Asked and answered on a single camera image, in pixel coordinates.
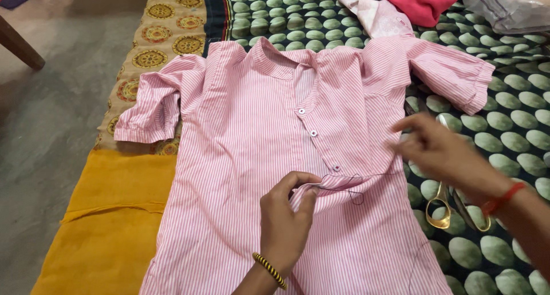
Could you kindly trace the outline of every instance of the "green polka dot bedsheet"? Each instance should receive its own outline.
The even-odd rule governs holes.
[[[261,36],[280,51],[318,52],[339,45],[363,48],[370,41],[357,18],[336,0],[205,1],[209,13],[206,48],[210,42],[235,40],[248,51]],[[406,100],[416,110],[417,99],[424,100],[491,165],[550,200],[547,38],[497,34],[484,17],[466,10],[461,0],[440,16],[436,27],[413,29],[417,38],[470,53],[493,64],[496,70],[488,86],[487,104],[474,116],[455,109],[415,77],[406,90]],[[439,183],[427,178],[412,162],[404,168],[411,208],[455,295],[550,294],[547,282],[500,221],[492,219],[490,230],[479,233],[452,212],[450,228],[429,225],[424,210]],[[467,210],[479,226],[484,226],[478,207],[468,206]],[[443,207],[435,209],[433,217],[442,216]]]

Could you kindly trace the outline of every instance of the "shirt collar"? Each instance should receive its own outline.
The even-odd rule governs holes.
[[[284,56],[297,64],[305,64],[313,67],[315,70],[318,68],[316,61],[317,53],[312,50],[295,50],[289,52],[280,52],[277,50],[265,37],[260,37],[256,44],[250,50],[252,57],[254,58],[256,65],[260,70],[272,77],[279,79],[292,79],[293,68],[286,67],[275,63],[270,60],[266,53],[271,55]]]

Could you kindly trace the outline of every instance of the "yellow fabric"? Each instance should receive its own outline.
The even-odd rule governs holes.
[[[137,294],[175,163],[176,156],[90,152],[31,294]]]

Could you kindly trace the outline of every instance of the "wooden chair leg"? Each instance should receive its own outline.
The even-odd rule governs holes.
[[[35,70],[44,67],[45,61],[11,25],[0,16],[0,44]]]

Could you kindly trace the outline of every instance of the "red thread bracelet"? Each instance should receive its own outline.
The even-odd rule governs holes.
[[[483,215],[486,217],[493,214],[493,212],[496,209],[502,206],[503,203],[509,201],[515,193],[517,193],[519,190],[521,190],[524,187],[525,187],[525,184],[523,182],[518,182],[514,184],[508,190],[508,192],[506,192],[501,197],[489,200],[485,204],[481,205],[481,212],[483,212]]]

